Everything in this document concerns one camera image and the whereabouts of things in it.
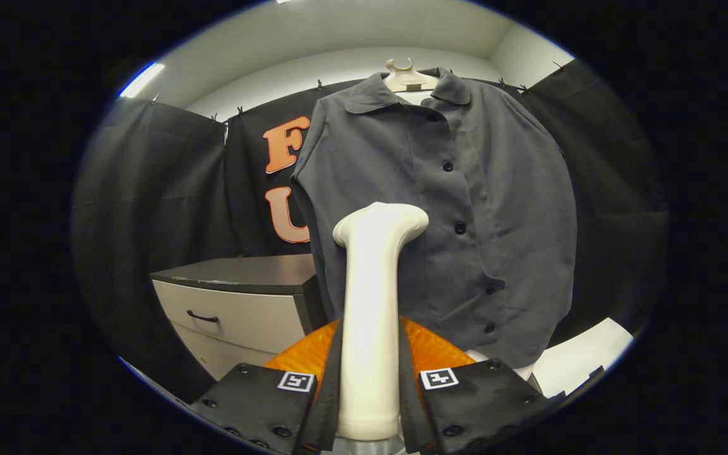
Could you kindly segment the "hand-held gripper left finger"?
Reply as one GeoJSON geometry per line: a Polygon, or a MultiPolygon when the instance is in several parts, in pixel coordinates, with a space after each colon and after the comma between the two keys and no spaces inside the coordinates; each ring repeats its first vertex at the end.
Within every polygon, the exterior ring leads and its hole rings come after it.
{"type": "Polygon", "coordinates": [[[335,320],[266,365],[235,365],[190,408],[255,452],[329,451],[339,421],[341,343],[335,320]]]}

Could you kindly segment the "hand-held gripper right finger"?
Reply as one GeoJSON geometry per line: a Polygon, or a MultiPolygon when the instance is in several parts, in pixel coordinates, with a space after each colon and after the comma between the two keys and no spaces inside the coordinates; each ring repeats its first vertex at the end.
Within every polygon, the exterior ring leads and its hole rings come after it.
{"type": "Polygon", "coordinates": [[[498,359],[476,361],[399,319],[399,411],[406,449],[476,454],[540,422],[551,400],[498,359]]]}

